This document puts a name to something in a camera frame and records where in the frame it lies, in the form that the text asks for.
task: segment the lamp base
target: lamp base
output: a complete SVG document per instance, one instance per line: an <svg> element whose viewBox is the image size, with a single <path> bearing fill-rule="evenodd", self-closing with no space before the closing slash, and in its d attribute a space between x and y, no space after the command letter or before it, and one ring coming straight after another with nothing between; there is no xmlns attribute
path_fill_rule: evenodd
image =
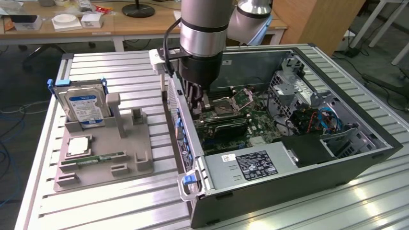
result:
<svg viewBox="0 0 409 230"><path fill-rule="evenodd" d="M122 7L124 15L133 17L133 18L146 18L154 14L154 9L152 6L140 5L140 8L136 8L136 4L130 4Z"/></svg>

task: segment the hard drive label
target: hard drive label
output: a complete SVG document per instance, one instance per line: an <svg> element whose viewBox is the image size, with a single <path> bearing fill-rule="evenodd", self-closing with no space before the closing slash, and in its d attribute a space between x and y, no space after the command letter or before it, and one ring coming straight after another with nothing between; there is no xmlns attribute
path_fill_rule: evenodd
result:
<svg viewBox="0 0 409 230"><path fill-rule="evenodd" d="M101 109L94 105L96 101L97 99L94 95L69 98L74 114L82 124L94 124L102 121L104 117Z"/></svg>

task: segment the robotic arm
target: robotic arm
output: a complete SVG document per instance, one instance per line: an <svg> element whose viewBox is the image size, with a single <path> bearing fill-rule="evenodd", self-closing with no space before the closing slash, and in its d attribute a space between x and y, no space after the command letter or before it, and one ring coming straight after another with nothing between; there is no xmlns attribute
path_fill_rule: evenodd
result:
<svg viewBox="0 0 409 230"><path fill-rule="evenodd" d="M162 59L173 75L170 59L178 59L190 109L204 109L205 92L220 73L225 38L248 45L261 44L272 21L272 0L240 0L232 12L232 0L182 0L180 52L169 54L166 36Z"/></svg>

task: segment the blue latch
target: blue latch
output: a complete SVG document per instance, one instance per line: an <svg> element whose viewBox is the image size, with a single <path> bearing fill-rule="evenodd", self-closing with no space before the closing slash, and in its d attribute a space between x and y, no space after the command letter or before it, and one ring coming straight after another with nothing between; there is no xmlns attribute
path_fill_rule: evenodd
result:
<svg viewBox="0 0 409 230"><path fill-rule="evenodd" d="M193 184L196 182L197 182L197 180L196 180L194 175L184 176L184 179L182 179L184 185Z"/></svg>
<svg viewBox="0 0 409 230"><path fill-rule="evenodd" d="M54 96L56 99L57 99L57 95L56 95L56 92L53 91L52 84L53 84L53 80L52 80L52 79L48 79L48 81L46 81L46 88L48 88L49 92L53 94L53 96Z"/></svg>
<svg viewBox="0 0 409 230"><path fill-rule="evenodd" d="M56 87L69 86L69 84L70 84L70 80L69 79L56 80Z"/></svg>

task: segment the wooden cabinet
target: wooden cabinet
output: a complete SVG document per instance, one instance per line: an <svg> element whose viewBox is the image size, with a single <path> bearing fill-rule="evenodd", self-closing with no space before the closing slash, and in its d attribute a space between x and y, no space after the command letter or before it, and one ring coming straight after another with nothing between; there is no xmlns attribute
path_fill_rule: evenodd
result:
<svg viewBox="0 0 409 230"><path fill-rule="evenodd" d="M314 43L331 55L365 0L274 0L273 10L287 24L281 44Z"/></svg>

